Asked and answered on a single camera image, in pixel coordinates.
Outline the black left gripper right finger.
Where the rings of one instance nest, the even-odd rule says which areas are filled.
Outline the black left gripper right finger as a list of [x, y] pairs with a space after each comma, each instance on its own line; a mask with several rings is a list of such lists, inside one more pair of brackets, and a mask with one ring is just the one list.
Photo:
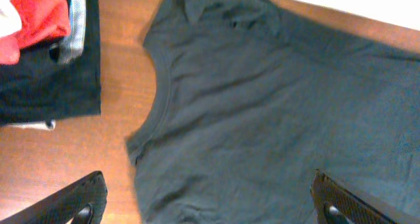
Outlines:
[[419, 219], [317, 169], [310, 186], [317, 224], [416, 224]]

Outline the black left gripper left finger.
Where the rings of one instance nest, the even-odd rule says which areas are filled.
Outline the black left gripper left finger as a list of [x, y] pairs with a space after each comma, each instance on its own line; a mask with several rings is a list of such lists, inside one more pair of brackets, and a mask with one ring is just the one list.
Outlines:
[[94, 171], [30, 207], [4, 219], [1, 224], [100, 224], [108, 189], [101, 171]]

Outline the black Nike t-shirt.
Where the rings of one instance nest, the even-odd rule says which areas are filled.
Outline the black Nike t-shirt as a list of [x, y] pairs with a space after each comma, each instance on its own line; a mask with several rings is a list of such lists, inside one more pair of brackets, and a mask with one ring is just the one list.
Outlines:
[[317, 169], [419, 215], [419, 55], [269, 0], [163, 0], [128, 140], [145, 223], [308, 223]]

